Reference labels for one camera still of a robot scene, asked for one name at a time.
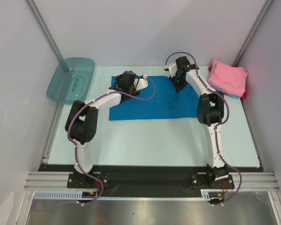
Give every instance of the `pink cloth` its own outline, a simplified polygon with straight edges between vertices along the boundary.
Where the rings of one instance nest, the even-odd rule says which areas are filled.
[[[241,97],[245,92],[248,73],[242,67],[231,67],[214,60],[208,83],[230,95]]]

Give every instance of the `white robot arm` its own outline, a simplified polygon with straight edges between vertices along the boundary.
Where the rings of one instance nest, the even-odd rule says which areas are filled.
[[[182,90],[189,83],[199,96],[197,116],[199,122],[203,124],[206,133],[210,179],[217,181],[228,178],[227,165],[221,159],[224,156],[222,151],[221,125],[219,123],[224,116],[223,100],[213,93],[215,89],[202,77],[199,69],[198,72],[196,71],[195,65],[190,64],[185,56],[178,58],[176,64],[172,63],[165,66],[165,70],[170,72],[170,80],[173,82],[177,91]]]
[[[98,111],[109,109],[115,105],[119,105],[123,101],[130,99],[131,97],[123,95],[121,93],[113,93],[115,91],[121,91],[132,96],[140,94],[141,89],[148,86],[148,80],[146,76],[138,77],[132,71],[125,71],[123,74],[116,77],[116,82],[109,88],[105,96],[97,98],[92,101],[75,101],[72,105],[70,114],[66,123],[66,131],[68,131],[69,125],[78,111],[90,102],[94,102],[90,106],[86,107],[79,116],[75,119],[70,129],[70,138],[77,144],[77,157],[79,159],[80,167],[84,172],[88,173],[93,168],[92,158],[90,150],[85,149],[95,134],[97,127]],[[83,173],[78,164],[75,164],[75,170]]]

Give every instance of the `white table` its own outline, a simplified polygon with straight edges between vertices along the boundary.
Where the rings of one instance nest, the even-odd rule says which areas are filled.
[[[111,77],[132,70],[138,75],[166,75],[161,66],[96,67],[87,100],[104,94]],[[200,67],[207,78],[207,67]],[[225,96],[229,121],[222,126],[225,159],[234,166],[259,167],[258,156],[239,99]],[[74,148],[64,129],[71,105],[64,105],[49,164],[74,164]],[[206,137],[197,118],[109,121],[109,110],[99,112],[97,132],[90,142],[95,165],[206,166]]]

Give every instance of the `shiny floor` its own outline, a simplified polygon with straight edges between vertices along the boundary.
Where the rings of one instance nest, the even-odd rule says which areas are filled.
[[[242,192],[222,206],[194,201],[100,200],[89,206],[34,200],[27,225],[276,225],[267,192]]]

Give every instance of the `white wall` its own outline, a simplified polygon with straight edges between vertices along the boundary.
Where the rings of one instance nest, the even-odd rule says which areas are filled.
[[[249,71],[244,103],[261,160],[281,189],[281,0],[269,10],[240,66]]]
[[[35,0],[62,55],[163,65],[187,51],[232,64],[265,0]]]
[[[54,103],[46,90],[58,62],[23,0],[0,0],[0,201],[19,204],[38,166]]]

